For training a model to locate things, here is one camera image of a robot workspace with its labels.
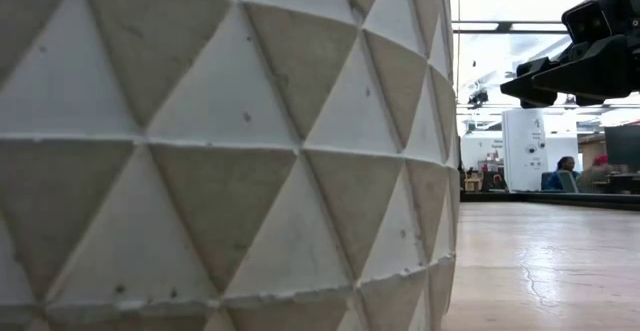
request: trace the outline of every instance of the blue shirt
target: blue shirt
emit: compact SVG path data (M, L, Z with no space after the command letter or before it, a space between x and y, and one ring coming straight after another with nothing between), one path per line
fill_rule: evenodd
M558 175L558 171L562 171L562 170L556 170L554 173L551 174L551 176L549 176L549 179L547 180L547 184L544 185L543 190L562 191L562 182L560 182L560 176ZM577 180L578 176L580 176L580 174L575 171L571 171L571 174L573 175L574 180Z

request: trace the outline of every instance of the desk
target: desk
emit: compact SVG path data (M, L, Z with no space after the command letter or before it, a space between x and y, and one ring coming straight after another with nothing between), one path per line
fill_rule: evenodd
M606 193L621 193L629 191L640 194L640 176L637 174L611 175L609 181L594 181L593 186L603 189Z
M464 190L467 192L478 192L482 186L482 180L478 178L468 178L464 180Z
M640 194L640 176L638 174L611 175L609 187L614 191L631 191L633 194Z

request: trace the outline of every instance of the ceiling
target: ceiling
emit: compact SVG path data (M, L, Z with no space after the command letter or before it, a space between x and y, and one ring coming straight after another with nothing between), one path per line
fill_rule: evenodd
M553 57L570 43L559 23L562 13L584 0L451 0L454 29L454 87L458 93L459 123L495 123L502 111L519 107L519 101L500 93L501 83L509 80L518 64ZM470 110L469 96L485 89L489 101ZM615 111L611 120L640 116L640 96L609 100L607 107L576 110L565 105L561 95L547 111L553 114L577 113L578 123L600 125L602 115Z

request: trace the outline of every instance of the chair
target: chair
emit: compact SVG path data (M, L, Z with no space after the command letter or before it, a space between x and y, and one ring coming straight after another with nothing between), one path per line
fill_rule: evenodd
M544 190L545 186L547 186L547 181L549 181L549 177L553 172L543 172L540 179L540 190Z
M576 184L576 180L573 178L573 174L571 174L571 172L564 170L558 171L558 177L562 184L562 191L566 193L578 193L578 185Z

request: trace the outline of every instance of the wall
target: wall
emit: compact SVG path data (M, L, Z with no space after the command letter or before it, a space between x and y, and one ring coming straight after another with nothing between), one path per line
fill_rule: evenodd
M584 168L589 168L596 157L607 154L607 144L604 141L589 142L580 145Z
M500 158L504 158L504 144L502 131L476 131L461 137L460 141L462 163L466 170L470 167L478 169L478 162L485 160L488 153L498 151Z
M553 172L557 168L558 160L564 156L571 156L576 161L575 171L582 172L577 135L549 135L547 134L547 168Z

